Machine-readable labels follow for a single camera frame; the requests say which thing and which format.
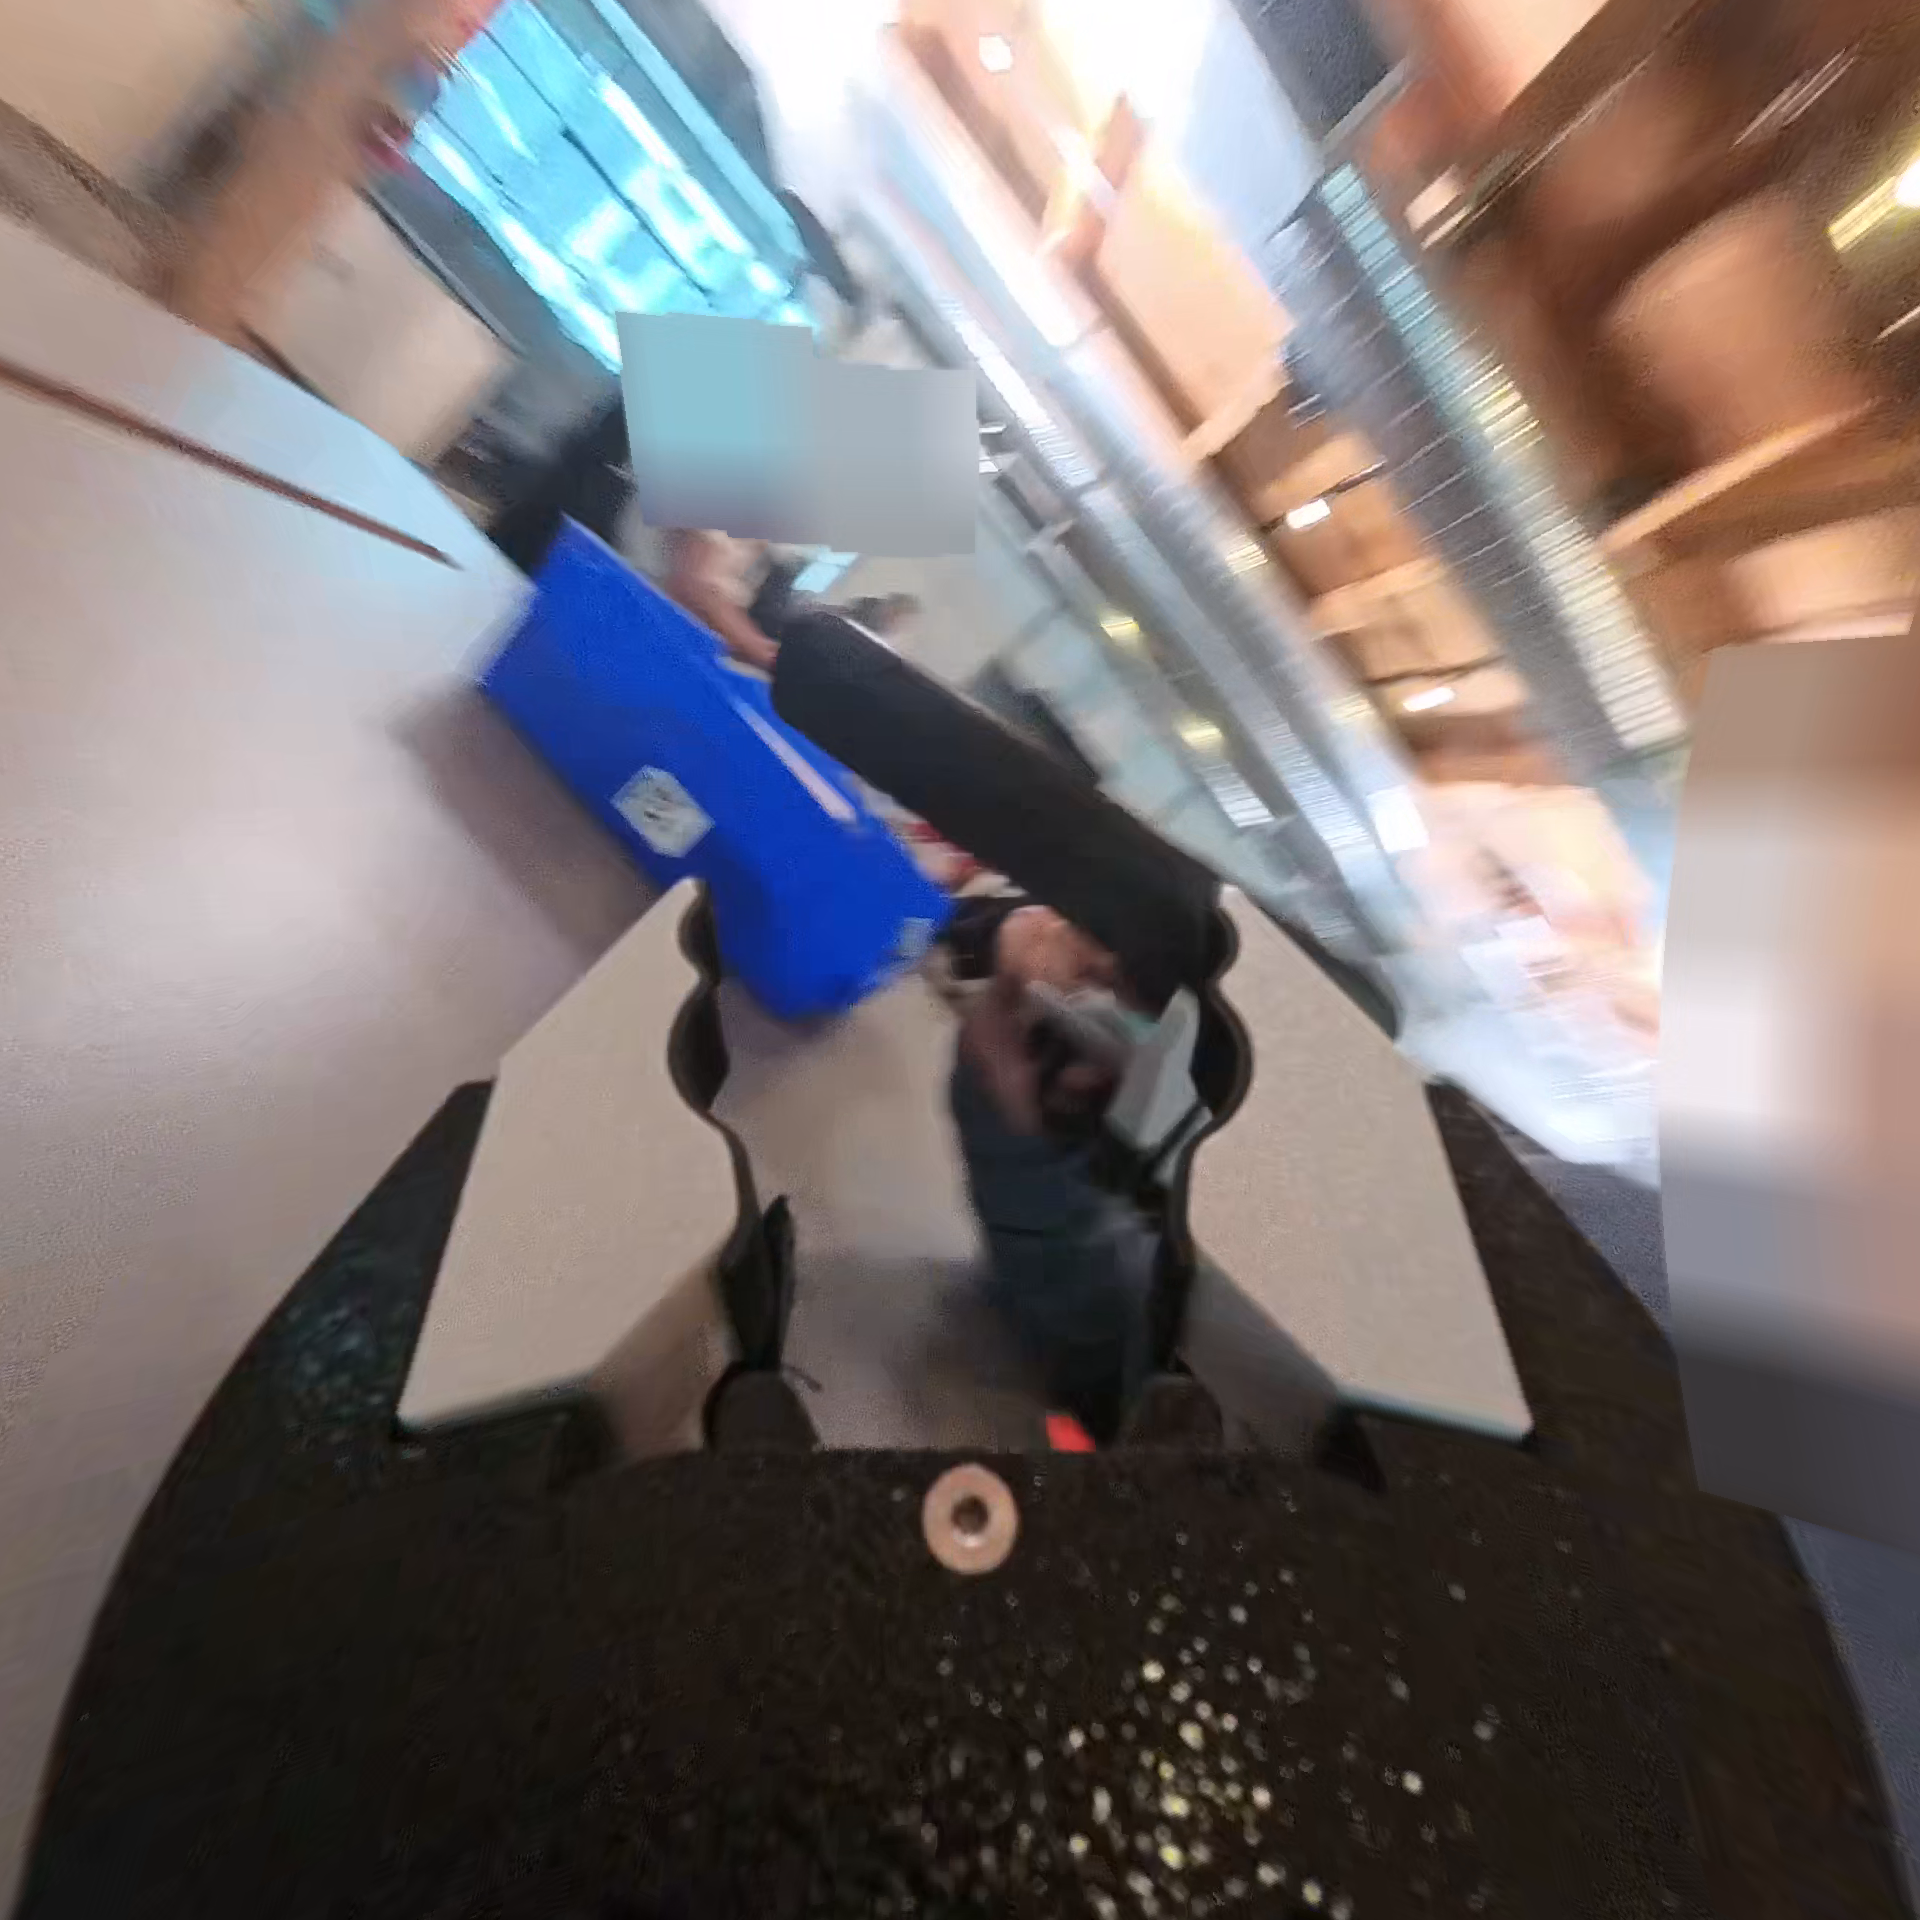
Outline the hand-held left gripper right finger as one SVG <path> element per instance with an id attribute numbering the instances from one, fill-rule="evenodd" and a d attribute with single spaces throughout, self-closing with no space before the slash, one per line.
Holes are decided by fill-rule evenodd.
<path id="1" fill-rule="evenodd" d="M 1425 1081 L 1259 902 L 1227 888 L 1216 928 L 1171 1369 L 1227 1449 L 1309 1455 L 1345 1415 L 1518 1444 L 1530 1411 Z"/>

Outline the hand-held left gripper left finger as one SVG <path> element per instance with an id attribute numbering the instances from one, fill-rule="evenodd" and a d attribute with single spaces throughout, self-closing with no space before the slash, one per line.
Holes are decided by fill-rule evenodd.
<path id="1" fill-rule="evenodd" d="M 705 890 L 667 890 L 502 1058 L 394 1406 L 449 1436 L 562 1414 L 592 1452 L 715 1438 L 779 1379 L 792 1217 L 712 1111 L 728 1076 Z"/>

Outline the blue bin with white label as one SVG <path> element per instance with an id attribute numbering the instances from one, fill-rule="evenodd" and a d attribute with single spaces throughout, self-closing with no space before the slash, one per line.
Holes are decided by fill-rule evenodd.
<path id="1" fill-rule="evenodd" d="M 703 888 L 721 971 L 769 1018 L 838 1018 L 949 928 L 949 892 L 767 681 L 577 522 L 478 686 L 658 892 Z"/>

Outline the person's right hand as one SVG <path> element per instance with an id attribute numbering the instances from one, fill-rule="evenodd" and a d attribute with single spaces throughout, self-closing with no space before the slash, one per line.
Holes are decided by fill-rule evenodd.
<path id="1" fill-rule="evenodd" d="M 992 971 L 967 1009 L 958 1052 L 998 1115 L 1027 1136 L 1040 1134 L 1047 1118 L 1031 1040 L 1038 992 L 1123 1000 L 1117 963 L 1106 948 L 1049 907 L 1023 906 L 994 936 Z"/>

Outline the large paned window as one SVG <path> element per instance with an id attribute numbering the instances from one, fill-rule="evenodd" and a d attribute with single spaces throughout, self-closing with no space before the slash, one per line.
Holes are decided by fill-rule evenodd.
<path id="1" fill-rule="evenodd" d="M 606 374 L 625 316 L 817 334 L 795 220 L 621 4 L 495 4 L 441 68 L 384 210 L 426 241 L 448 218 Z"/>

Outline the large silver ventilation duct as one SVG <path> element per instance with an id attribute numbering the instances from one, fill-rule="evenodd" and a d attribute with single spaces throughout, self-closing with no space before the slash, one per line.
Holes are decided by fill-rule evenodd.
<path id="1" fill-rule="evenodd" d="M 1664 801 L 1688 724 L 1659 650 L 1555 487 L 1518 383 L 1449 316 L 1353 163 L 1270 234 L 1263 271 L 1309 383 L 1370 444 L 1546 743 L 1621 802 Z"/>

